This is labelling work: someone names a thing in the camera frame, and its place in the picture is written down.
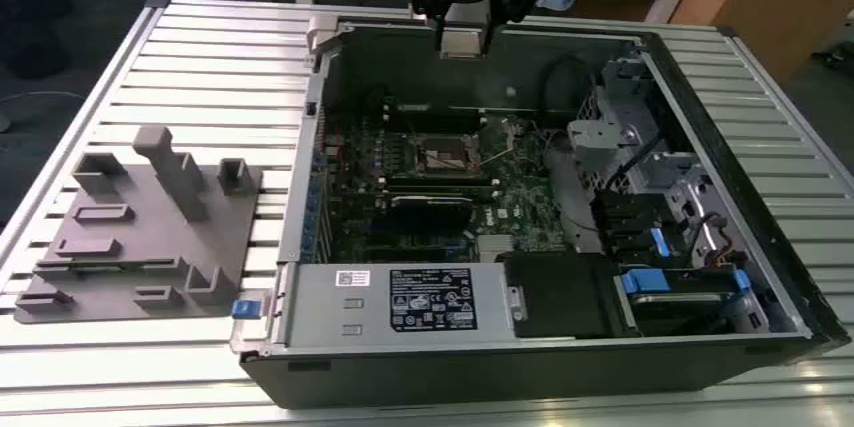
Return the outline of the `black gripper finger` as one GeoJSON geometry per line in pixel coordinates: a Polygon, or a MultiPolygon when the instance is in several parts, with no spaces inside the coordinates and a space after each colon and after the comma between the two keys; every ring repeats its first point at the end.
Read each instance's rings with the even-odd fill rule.
{"type": "Polygon", "coordinates": [[[505,23],[505,4],[504,0],[489,0],[488,23],[484,29],[482,38],[482,55],[490,52],[492,43],[496,37],[498,27],[505,23]]]}
{"type": "Polygon", "coordinates": [[[446,16],[452,9],[452,6],[457,3],[457,0],[432,0],[430,4],[430,19],[434,21],[436,40],[434,47],[440,51],[442,47],[442,39],[446,27],[446,16]]]}

